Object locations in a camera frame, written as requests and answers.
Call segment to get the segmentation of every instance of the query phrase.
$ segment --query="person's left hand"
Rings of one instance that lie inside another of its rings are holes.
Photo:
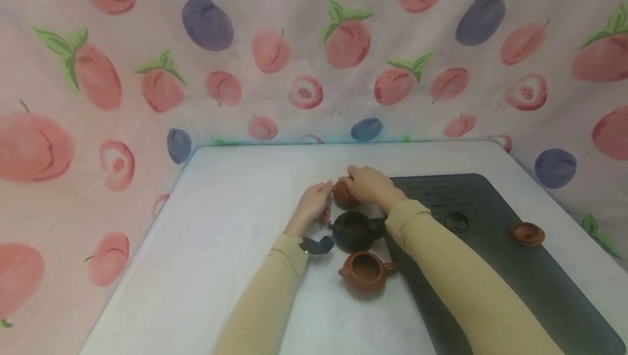
[[[322,218],[325,225],[331,223],[331,189],[334,182],[328,180],[326,183],[319,183],[307,187],[305,193],[297,206],[297,210],[292,215],[286,230],[283,232],[288,236],[302,238],[305,236],[311,224],[318,218]]]

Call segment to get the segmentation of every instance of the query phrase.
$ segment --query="sleeve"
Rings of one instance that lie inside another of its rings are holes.
[[[563,354],[501,276],[420,202],[398,203],[386,228],[421,268],[474,354]]]
[[[231,312],[214,355],[275,355],[305,269],[301,238],[280,235]]]

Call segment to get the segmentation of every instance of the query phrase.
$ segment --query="black teapot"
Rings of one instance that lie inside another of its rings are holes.
[[[370,249],[375,239],[383,238],[384,222],[385,218],[369,219],[361,212],[350,210],[339,215],[329,228],[342,251],[356,252]]]

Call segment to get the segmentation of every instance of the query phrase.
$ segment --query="hand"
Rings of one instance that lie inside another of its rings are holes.
[[[331,223],[331,187],[334,183],[328,180],[326,183],[316,184],[307,187],[305,193],[297,206],[297,210],[292,215],[286,230],[283,232],[288,236],[302,238],[307,233],[311,224],[318,218],[322,218],[326,225]]]
[[[340,177],[339,181],[347,186],[349,192],[361,202],[373,202],[388,214],[397,203],[408,199],[397,189],[391,178],[370,167],[350,165],[348,177]]]

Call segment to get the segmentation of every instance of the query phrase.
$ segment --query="person's right hand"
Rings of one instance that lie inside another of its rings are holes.
[[[349,192],[360,202],[372,202],[388,212],[397,203],[408,199],[400,189],[397,189],[391,178],[380,171],[368,166],[359,168],[350,165],[347,169],[348,177],[340,177]]]

